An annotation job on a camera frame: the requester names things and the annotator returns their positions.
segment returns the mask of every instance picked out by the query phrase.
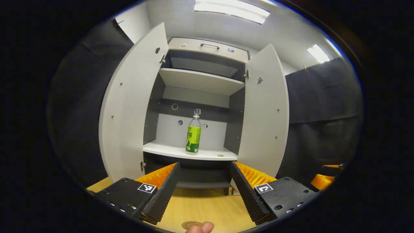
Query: sticker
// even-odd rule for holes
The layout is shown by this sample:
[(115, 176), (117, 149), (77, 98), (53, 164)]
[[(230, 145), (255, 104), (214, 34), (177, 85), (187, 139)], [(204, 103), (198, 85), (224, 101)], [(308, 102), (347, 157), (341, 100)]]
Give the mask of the sticker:
[(152, 193), (154, 191), (156, 186), (151, 185), (151, 184), (145, 184), (142, 183), (142, 185), (138, 188), (139, 191), (143, 191), (143, 192), (147, 192), (147, 193)]
[(196, 222), (196, 221), (188, 221), (188, 222), (183, 222), (183, 224), (181, 224), (181, 226), (186, 230), (190, 229), (190, 227), (192, 225), (201, 226), (202, 223), (201, 222)]
[(268, 191), (272, 191), (273, 188), (268, 184), (261, 184), (261, 185), (256, 185), (255, 189), (259, 192), (259, 193), (264, 193), (264, 192), (268, 192)]
[(263, 82), (263, 79), (262, 79), (262, 77), (261, 77), (261, 76), (259, 76), (259, 77), (258, 77), (258, 82), (257, 82), (256, 84), (260, 85), (260, 84), (262, 84), (262, 82)]
[(187, 131), (187, 144), (185, 150), (188, 152), (198, 152), (198, 145), (200, 143), (201, 128), (189, 126)]

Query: open cabinet door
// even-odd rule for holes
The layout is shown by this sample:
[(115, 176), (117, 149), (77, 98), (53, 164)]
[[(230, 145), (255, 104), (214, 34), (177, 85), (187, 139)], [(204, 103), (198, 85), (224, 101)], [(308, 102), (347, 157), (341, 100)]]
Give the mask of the open cabinet door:
[(140, 162), (145, 116), (160, 60), (167, 52), (161, 23), (129, 50), (108, 84), (99, 117), (99, 146), (112, 182), (144, 175)]
[(289, 127), (282, 65), (269, 44), (246, 63), (243, 130), (237, 161), (272, 177), (279, 170)]

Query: drawer handle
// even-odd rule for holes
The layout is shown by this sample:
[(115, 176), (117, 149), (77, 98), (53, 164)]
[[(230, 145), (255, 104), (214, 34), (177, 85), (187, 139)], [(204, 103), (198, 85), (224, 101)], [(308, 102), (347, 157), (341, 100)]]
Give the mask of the drawer handle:
[(217, 45), (212, 45), (212, 44), (200, 44), (200, 46), (203, 46), (203, 45), (210, 45), (210, 46), (214, 46), (214, 47), (217, 47), (217, 49), (220, 49), (220, 47), (218, 47)]

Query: finger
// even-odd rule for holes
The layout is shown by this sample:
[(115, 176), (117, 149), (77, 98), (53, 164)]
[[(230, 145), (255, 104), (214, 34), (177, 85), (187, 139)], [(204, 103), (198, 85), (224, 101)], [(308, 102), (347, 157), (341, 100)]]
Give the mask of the finger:
[(192, 225), (185, 233), (204, 233), (201, 226)]
[(204, 222), (201, 228), (203, 229), (203, 233), (210, 233), (214, 228), (214, 224), (212, 222)]

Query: ceiling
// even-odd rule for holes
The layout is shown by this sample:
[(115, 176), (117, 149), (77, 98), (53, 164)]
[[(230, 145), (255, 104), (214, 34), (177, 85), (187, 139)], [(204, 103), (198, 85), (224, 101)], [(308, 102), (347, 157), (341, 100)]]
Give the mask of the ceiling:
[(164, 22), (167, 37), (190, 36), (226, 41), (260, 51), (272, 44), (279, 58), (299, 69), (318, 64), (306, 50), (318, 44), (333, 59), (339, 55), (323, 32), (289, 8), (262, 0), (244, 0), (270, 11), (260, 25), (234, 16), (194, 12), (195, 0), (151, 0), (147, 13), (151, 26)]

